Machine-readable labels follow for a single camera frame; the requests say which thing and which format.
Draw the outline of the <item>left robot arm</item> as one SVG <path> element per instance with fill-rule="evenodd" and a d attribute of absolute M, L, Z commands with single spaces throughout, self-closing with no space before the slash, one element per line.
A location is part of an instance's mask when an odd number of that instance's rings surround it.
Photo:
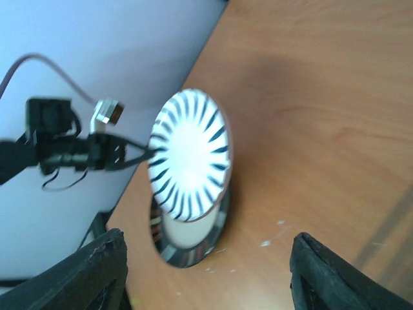
<path fill-rule="evenodd" d="M 29 167 L 56 177 L 60 168 L 120 171 L 154 156 L 140 143 L 107 133 L 80 137 L 81 122 L 69 99 L 31 98 L 26 102 L 26 131 L 16 141 L 1 141 L 1 184 Z"/>

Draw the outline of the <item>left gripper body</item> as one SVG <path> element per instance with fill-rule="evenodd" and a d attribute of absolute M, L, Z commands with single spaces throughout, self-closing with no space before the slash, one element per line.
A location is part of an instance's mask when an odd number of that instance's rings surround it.
<path fill-rule="evenodd" d="M 88 142 L 88 168 L 100 171 L 118 171 L 126 158 L 126 142 L 123 138 L 104 133 L 90 134 Z"/>

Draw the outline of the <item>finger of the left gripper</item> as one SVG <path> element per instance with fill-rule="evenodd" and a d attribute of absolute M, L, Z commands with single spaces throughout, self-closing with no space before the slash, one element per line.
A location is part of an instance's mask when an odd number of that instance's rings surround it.
<path fill-rule="evenodd" d="M 124 139 L 125 152 L 127 154 L 153 154 L 155 150 L 147 143 L 134 141 L 129 138 Z"/>
<path fill-rule="evenodd" d="M 153 156 L 154 156 L 154 151 L 147 151 L 137 158 L 120 163 L 119 169 L 127 169 L 134 165 L 139 165 L 140 163 L 149 160 Z"/>

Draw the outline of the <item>dark patterned plate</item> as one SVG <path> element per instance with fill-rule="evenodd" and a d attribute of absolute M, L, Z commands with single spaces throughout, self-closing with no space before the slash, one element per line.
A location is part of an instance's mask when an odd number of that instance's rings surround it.
<path fill-rule="evenodd" d="M 196 222 L 172 219 L 152 199 L 150 230 L 160 257 L 167 264 L 182 269 L 198 264 L 214 250 L 224 230 L 229 210 L 229 190 L 219 205 Z"/>

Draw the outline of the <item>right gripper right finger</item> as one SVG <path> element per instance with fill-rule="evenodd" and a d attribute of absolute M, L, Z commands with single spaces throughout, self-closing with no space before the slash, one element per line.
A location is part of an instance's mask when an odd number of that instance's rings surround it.
<path fill-rule="evenodd" d="M 305 232 L 294 238 L 290 272 L 295 309 L 412 309 Z"/>

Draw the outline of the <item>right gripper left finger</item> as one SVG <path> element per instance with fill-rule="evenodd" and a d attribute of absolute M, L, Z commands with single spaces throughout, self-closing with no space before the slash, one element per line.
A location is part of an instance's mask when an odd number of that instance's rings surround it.
<path fill-rule="evenodd" d="M 111 229 L 45 272 L 1 295 L 1 309 L 122 309 L 127 247 Z"/>

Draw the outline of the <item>white blue striped plate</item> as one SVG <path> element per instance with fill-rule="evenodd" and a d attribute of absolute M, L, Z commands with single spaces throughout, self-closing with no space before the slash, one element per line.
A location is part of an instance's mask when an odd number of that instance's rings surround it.
<path fill-rule="evenodd" d="M 224 196 L 233 141 L 224 110 L 196 88 L 174 94 L 152 126 L 148 177 L 157 205 L 171 218 L 195 222 Z"/>

